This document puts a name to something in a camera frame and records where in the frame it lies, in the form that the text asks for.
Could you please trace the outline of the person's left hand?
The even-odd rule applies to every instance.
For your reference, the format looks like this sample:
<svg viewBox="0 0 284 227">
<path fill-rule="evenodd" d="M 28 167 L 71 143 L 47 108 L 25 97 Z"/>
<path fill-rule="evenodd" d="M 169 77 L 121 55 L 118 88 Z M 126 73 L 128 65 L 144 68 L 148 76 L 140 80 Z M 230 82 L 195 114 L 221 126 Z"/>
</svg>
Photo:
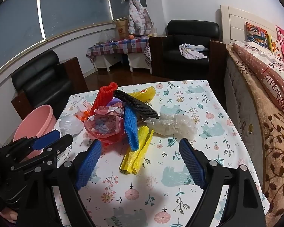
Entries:
<svg viewBox="0 0 284 227">
<path fill-rule="evenodd" d="M 4 208 L 1 212 L 0 215 L 6 219 L 7 221 L 11 223 L 16 223 L 18 214 L 11 210 L 10 208 Z"/>
</svg>

